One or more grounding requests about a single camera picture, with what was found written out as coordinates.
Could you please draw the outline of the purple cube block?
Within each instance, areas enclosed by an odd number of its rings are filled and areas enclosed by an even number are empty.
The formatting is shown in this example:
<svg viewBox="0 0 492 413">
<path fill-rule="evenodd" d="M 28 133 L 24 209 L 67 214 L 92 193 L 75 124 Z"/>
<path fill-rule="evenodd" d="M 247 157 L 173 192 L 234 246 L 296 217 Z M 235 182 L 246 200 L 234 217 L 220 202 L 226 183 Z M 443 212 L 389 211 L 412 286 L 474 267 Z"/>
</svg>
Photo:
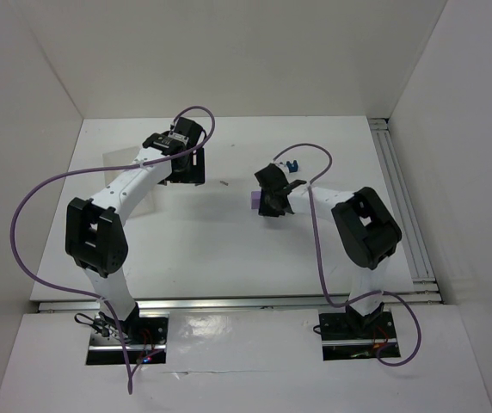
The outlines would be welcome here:
<svg viewBox="0 0 492 413">
<path fill-rule="evenodd" d="M 252 191 L 250 194 L 250 208 L 258 210 L 261 205 L 261 191 Z"/>
</svg>

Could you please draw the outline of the blue castle block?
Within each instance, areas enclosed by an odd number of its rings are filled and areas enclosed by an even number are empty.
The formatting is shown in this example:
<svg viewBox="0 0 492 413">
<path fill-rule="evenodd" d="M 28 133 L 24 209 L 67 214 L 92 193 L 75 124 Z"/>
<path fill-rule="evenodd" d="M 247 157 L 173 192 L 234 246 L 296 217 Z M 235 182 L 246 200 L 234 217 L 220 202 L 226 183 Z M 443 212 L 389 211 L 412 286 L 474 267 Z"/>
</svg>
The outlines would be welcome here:
<svg viewBox="0 0 492 413">
<path fill-rule="evenodd" d="M 286 167 L 290 173 L 297 173 L 299 170 L 298 161 L 286 161 Z"/>
</svg>

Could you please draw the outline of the white perforated box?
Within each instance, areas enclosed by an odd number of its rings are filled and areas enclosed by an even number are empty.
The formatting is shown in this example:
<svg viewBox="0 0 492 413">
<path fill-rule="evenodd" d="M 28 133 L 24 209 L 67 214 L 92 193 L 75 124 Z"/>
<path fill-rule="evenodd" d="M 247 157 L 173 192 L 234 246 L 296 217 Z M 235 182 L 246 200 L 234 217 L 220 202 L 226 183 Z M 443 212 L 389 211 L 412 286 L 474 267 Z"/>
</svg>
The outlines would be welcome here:
<svg viewBox="0 0 492 413">
<path fill-rule="evenodd" d="M 108 168 L 137 163 L 139 149 L 140 147 L 135 145 L 116 151 L 106 151 L 102 154 L 102 165 L 105 168 Z M 122 173 L 127 174 L 128 171 L 105 170 L 105 185 L 108 187 L 114 180 L 117 180 Z M 126 188 L 126 194 L 131 197 L 130 200 L 126 201 L 126 205 L 129 207 L 133 206 L 133 209 L 130 209 L 129 219 L 153 214 L 157 211 L 153 187 L 147 189 L 146 182 L 141 183 L 139 186 L 135 185 L 133 188 Z"/>
</svg>

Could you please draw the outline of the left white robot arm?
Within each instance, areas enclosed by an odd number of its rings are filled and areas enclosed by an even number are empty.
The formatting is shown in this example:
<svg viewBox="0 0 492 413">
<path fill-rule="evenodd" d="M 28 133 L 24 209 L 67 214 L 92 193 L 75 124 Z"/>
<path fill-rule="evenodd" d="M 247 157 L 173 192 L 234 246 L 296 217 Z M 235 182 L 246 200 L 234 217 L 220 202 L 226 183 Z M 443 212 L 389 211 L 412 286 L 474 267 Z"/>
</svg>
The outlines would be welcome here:
<svg viewBox="0 0 492 413">
<path fill-rule="evenodd" d="M 196 146 L 204 132 L 195 121 L 179 118 L 168 131 L 145 140 L 130 170 L 87 200 L 74 198 L 67 207 L 65 252 L 100 296 L 101 319 L 113 327 L 120 323 L 131 340 L 138 338 L 142 322 L 123 271 L 128 255 L 124 225 L 157 184 L 205 182 L 203 149 L 172 158 Z"/>
</svg>

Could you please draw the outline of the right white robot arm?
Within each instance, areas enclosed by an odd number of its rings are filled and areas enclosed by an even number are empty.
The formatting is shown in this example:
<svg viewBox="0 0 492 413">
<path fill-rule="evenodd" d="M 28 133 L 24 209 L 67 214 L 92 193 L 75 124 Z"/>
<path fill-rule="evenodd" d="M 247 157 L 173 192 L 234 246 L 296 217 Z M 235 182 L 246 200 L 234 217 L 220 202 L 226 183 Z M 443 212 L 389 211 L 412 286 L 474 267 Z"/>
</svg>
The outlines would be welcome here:
<svg viewBox="0 0 492 413">
<path fill-rule="evenodd" d="M 258 213 L 264 217 L 305 214 L 311 217 L 317 272 L 328 304 L 345 311 L 348 327 L 356 334 L 370 330 L 383 312 L 381 277 L 402 240 L 402 231 L 370 187 L 357 191 L 320 188 L 310 182 L 290 182 L 285 172 L 271 163 L 255 172 L 261 188 Z M 337 303 L 327 288 L 318 221 L 335 225 L 341 247 L 360 272 L 352 279 L 348 300 Z"/>
</svg>

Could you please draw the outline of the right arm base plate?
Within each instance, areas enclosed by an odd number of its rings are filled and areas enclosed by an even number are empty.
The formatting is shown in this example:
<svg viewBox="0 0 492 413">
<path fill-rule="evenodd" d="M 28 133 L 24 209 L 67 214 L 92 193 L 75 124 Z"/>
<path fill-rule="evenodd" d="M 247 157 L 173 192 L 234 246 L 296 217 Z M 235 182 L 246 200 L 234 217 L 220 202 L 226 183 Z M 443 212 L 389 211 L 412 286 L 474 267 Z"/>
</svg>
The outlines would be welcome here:
<svg viewBox="0 0 492 413">
<path fill-rule="evenodd" d="M 384 311 L 362 332 L 354 332 L 346 321 L 345 313 L 321 313 L 319 324 L 312 328 L 322 340 L 325 361 L 375 359 L 382 350 L 382 358 L 400 358 L 393 316 Z"/>
</svg>

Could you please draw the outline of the aluminium side rail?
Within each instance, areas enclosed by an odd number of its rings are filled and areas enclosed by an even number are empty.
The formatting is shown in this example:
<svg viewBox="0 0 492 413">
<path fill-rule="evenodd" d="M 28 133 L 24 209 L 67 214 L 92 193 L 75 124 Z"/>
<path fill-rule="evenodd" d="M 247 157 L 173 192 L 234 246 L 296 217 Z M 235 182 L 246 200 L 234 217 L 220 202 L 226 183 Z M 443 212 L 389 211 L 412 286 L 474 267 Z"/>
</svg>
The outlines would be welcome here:
<svg viewBox="0 0 492 413">
<path fill-rule="evenodd" d="M 388 121 L 382 118 L 368 118 L 367 121 L 393 212 L 403 231 L 402 245 L 413 278 L 415 294 L 420 295 L 420 298 L 415 299 L 415 303 L 443 304 L 406 181 L 391 141 Z"/>
</svg>

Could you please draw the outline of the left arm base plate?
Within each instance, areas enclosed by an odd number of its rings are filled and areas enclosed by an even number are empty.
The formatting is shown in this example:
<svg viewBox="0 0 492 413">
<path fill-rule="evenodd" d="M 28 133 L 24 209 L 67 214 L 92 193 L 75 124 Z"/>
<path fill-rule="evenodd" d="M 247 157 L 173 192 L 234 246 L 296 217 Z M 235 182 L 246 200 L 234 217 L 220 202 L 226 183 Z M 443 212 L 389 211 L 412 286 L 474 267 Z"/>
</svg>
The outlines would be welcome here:
<svg viewBox="0 0 492 413">
<path fill-rule="evenodd" d="M 100 316 L 91 317 L 85 313 L 74 316 L 77 324 L 90 328 L 90 338 L 85 364 L 87 366 L 124 365 L 118 330 L 102 320 Z M 145 365 L 165 364 L 167 357 L 167 335 L 169 317 L 142 317 L 138 332 L 132 336 L 124 334 L 124 342 L 132 366 L 138 362 Z"/>
</svg>

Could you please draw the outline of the aluminium front rail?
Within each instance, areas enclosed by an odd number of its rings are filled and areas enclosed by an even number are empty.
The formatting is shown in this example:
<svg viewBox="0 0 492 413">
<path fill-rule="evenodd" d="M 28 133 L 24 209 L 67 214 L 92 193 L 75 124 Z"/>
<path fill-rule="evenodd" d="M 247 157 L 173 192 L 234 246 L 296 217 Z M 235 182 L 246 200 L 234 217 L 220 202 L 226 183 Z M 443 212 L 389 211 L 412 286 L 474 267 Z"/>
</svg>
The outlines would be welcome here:
<svg viewBox="0 0 492 413">
<path fill-rule="evenodd" d="M 325 307 L 327 305 L 327 301 L 322 296 L 249 299 L 157 299 L 138 301 L 138 307 L 143 311 L 231 311 L 246 309 Z M 99 308 L 100 304 L 92 300 L 39 302 L 39 313 L 98 311 Z"/>
</svg>

